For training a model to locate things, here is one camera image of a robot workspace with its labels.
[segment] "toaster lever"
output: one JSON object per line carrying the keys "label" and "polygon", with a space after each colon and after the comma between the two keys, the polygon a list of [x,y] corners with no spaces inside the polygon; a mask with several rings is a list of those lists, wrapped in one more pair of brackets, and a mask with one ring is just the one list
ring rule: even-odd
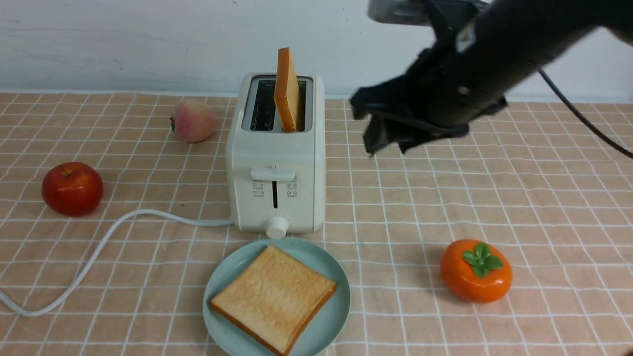
{"label": "toaster lever", "polygon": [[292,182],[294,171],[277,168],[251,168],[251,178],[256,181],[266,182]]}

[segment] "black cable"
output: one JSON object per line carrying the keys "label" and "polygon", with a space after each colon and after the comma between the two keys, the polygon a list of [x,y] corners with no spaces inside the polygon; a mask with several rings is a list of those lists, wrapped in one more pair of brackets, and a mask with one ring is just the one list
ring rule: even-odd
{"label": "black cable", "polygon": [[542,69],[539,70],[539,74],[541,74],[541,77],[543,77],[543,79],[548,83],[549,87],[552,88],[552,90],[556,93],[556,95],[561,99],[561,101],[567,105],[567,108],[569,108],[569,110],[572,111],[572,113],[574,115],[576,115],[576,117],[583,123],[585,124],[589,130],[591,130],[591,132],[593,132],[594,134],[596,134],[596,136],[600,137],[604,142],[606,142],[607,144],[609,144],[609,146],[615,148],[617,151],[619,151],[621,154],[633,159],[633,153],[631,153],[630,151],[627,151],[624,147],[620,146],[619,144],[615,143],[613,140],[611,140],[609,137],[607,137],[605,134],[603,134],[602,132],[600,132],[600,130],[598,130],[595,126],[593,126],[592,123],[590,123],[587,118],[585,116],[583,116],[583,114],[580,113],[580,111],[578,111],[578,109],[576,109],[576,107],[571,104],[569,102],[569,100],[567,100],[567,98],[565,97],[565,95],[563,95],[562,92],[560,92],[560,90],[558,90],[558,88],[556,87],[556,84],[554,84],[554,82],[552,82],[552,80],[549,78],[549,76],[547,74],[545,74],[545,71],[543,71]]}

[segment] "apple stem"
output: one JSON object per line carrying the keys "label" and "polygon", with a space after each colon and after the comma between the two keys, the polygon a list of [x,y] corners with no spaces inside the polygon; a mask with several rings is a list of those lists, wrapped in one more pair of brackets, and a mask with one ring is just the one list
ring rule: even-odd
{"label": "apple stem", "polygon": [[66,172],[66,170],[64,169],[64,166],[60,166],[60,169],[62,172],[64,172],[64,174],[66,174],[67,177],[70,175],[70,173]]}

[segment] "white cable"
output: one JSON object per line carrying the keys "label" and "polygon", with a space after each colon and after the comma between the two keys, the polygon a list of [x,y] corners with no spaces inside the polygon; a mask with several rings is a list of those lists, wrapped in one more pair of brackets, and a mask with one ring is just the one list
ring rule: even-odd
{"label": "white cable", "polygon": [[114,224],[112,224],[112,226],[106,232],[105,236],[103,236],[103,239],[99,243],[99,246],[97,246],[97,248],[92,253],[92,256],[88,260],[88,263],[85,265],[84,269],[81,271],[79,276],[77,276],[77,278],[71,283],[70,287],[68,287],[68,289],[66,289],[66,291],[62,295],[60,295],[60,297],[57,298],[57,300],[52,302],[48,307],[42,308],[40,310],[26,310],[26,309],[22,308],[21,306],[17,305],[13,300],[11,300],[2,291],[0,291],[0,300],[2,300],[2,302],[4,304],[6,304],[6,306],[9,307],[11,310],[13,310],[16,314],[22,315],[22,316],[25,316],[25,317],[38,317],[40,315],[44,315],[44,314],[50,312],[51,310],[55,309],[60,304],[62,304],[66,300],[66,298],[68,298],[70,293],[73,293],[75,288],[84,279],[85,275],[88,274],[88,271],[92,267],[92,264],[97,260],[97,257],[99,256],[99,253],[103,249],[103,246],[105,246],[105,244],[108,242],[108,240],[110,239],[110,236],[116,230],[116,228],[119,225],[121,225],[124,221],[126,221],[127,219],[129,219],[131,217],[134,217],[136,215],[142,215],[142,214],[157,215],[157,216],[160,216],[160,217],[164,217],[166,219],[172,219],[172,220],[175,220],[175,221],[178,221],[178,222],[182,222],[182,223],[185,223],[185,224],[188,224],[188,225],[194,225],[194,226],[217,227],[217,226],[229,226],[229,225],[233,224],[231,222],[231,220],[190,220],[190,219],[185,219],[183,217],[179,217],[179,216],[174,215],[174,214],[161,212],[159,210],[154,210],[154,209],[134,210],[132,212],[129,212],[129,213],[123,215],[122,217],[117,219],[114,222]]}

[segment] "toaster indicator slot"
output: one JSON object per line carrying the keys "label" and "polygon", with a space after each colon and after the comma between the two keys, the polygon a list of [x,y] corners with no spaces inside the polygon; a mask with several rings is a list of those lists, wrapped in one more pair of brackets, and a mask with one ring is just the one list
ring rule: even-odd
{"label": "toaster indicator slot", "polygon": [[273,183],[273,208],[277,209],[279,203],[277,202],[277,182]]}
{"label": "toaster indicator slot", "polygon": [[251,131],[273,131],[275,127],[275,81],[260,80],[255,94]]}

